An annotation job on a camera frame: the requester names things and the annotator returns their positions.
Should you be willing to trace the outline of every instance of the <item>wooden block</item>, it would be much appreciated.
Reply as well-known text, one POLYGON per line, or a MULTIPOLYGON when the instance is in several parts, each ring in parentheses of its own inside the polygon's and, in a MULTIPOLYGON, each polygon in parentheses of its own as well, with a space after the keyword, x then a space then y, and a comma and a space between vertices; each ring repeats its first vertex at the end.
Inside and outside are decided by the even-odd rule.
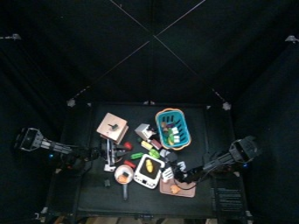
POLYGON ((107 113, 101 125, 98 126, 98 133, 102 137, 111 139, 117 144, 121 143, 127 133, 127 120, 107 113))

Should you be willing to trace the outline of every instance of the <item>yellow object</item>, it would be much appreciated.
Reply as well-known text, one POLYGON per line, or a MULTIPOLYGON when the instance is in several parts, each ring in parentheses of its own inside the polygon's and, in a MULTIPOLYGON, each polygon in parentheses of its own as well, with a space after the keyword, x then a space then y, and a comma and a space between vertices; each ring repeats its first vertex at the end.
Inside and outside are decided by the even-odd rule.
POLYGON ((146 160, 146 169, 149 170, 149 172, 153 172, 155 169, 151 159, 146 160))
POLYGON ((149 142, 146 142, 146 141, 142 142, 142 146, 145 148, 147 148, 149 150, 151 150, 154 148, 154 146, 149 142))
POLYGON ((174 145, 173 139, 171 139, 170 137, 169 137, 167 140, 169 140, 169 144, 170 144, 170 145, 174 145))

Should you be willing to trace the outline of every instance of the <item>ceiling wire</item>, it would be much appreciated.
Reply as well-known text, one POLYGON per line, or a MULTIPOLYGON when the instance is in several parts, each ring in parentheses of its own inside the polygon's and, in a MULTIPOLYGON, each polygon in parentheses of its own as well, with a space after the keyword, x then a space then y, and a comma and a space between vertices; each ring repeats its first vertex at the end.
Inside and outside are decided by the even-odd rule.
MULTIPOLYGON (((123 9, 122 5, 118 5, 115 3, 115 1, 110 0, 110 2, 129 15, 129 17, 143 27, 143 29, 151 33, 151 35, 154 36, 154 38, 159 41, 159 43, 166 47, 166 49, 171 52, 171 54, 175 56, 175 58, 185 64, 185 66, 189 68, 189 70, 191 71, 193 74, 197 75, 197 77, 201 77, 199 74, 194 71, 194 69, 189 66, 189 64, 185 62, 185 60, 175 54, 175 52, 171 50, 171 48, 166 45, 166 43, 158 38, 159 35, 162 35, 207 0, 202 0, 157 35, 154 35, 151 33, 151 31, 143 26, 143 24, 129 14, 129 12, 123 9)), ((113 70, 115 70, 115 68, 150 43, 151 41, 149 40, 147 42, 145 42, 145 44, 142 46, 139 46, 135 51, 126 56, 118 63, 117 65, 107 70, 93 82, 93 84, 90 86, 87 86, 86 88, 83 88, 78 94, 75 94, 75 96, 70 99, 74 100, 77 99, 98 82, 99 80, 107 75, 110 74, 110 72, 113 70)), ((201 78, 202 82, 205 83, 205 85, 211 89, 211 91, 214 92, 214 94, 221 98, 221 100, 223 101, 225 104, 229 104, 226 99, 221 96, 219 92, 207 84, 207 82, 205 81, 203 78, 201 78)))
POLYGON ((145 30, 147 32, 150 32, 150 30, 142 25, 142 23, 139 23, 138 20, 127 13, 127 11, 123 9, 123 7, 121 5, 118 5, 115 3, 115 1, 110 0, 110 2, 131 17, 131 19, 145 28, 145 30))
POLYGON ((86 86, 75 95, 74 97, 70 99, 74 100, 77 99, 98 82, 99 80, 107 75, 110 74, 121 64, 123 64, 123 62, 131 58, 131 56, 150 43, 150 41, 146 41, 93 82, 91 85, 86 86))
POLYGON ((163 34, 207 0, 202 0, 155 36, 163 34))
POLYGON ((171 48, 165 44, 165 42, 154 36, 155 39, 161 42, 161 44, 165 46, 165 48, 170 51, 170 53, 174 55, 174 57, 185 64, 185 66, 190 69, 191 73, 195 74, 199 78, 201 81, 205 83, 205 85, 211 89, 214 94, 222 99, 223 102, 227 102, 226 99, 221 96, 219 92, 209 85, 209 83, 205 81, 205 79, 199 76, 199 74, 193 70, 193 68, 189 66, 189 64, 183 61, 183 59, 175 54, 175 52, 171 50, 171 48))

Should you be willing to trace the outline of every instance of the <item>green object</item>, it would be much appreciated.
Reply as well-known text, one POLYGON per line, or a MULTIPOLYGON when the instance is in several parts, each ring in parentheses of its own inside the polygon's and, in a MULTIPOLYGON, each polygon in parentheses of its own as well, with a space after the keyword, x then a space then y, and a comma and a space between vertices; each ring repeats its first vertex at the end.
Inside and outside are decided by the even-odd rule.
POLYGON ((137 139, 137 141, 139 142, 139 143, 142 143, 143 142, 143 138, 142 137, 139 137, 138 139, 137 139))
POLYGON ((143 155, 145 155, 143 152, 138 152, 138 153, 135 153, 135 154, 131 155, 131 159, 138 159, 138 158, 141 158, 143 155))
POLYGON ((174 143, 174 134, 169 136, 169 140, 174 143))
POLYGON ((161 153, 158 150, 150 150, 150 156, 154 158, 159 158, 161 157, 161 153))

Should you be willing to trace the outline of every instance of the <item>orange object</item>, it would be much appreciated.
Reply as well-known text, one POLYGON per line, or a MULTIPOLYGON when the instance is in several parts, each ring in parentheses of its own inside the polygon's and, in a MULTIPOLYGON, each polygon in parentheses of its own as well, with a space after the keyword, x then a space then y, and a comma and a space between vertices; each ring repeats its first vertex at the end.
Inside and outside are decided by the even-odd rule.
POLYGON ((173 194, 177 194, 182 188, 178 185, 171 185, 173 194))

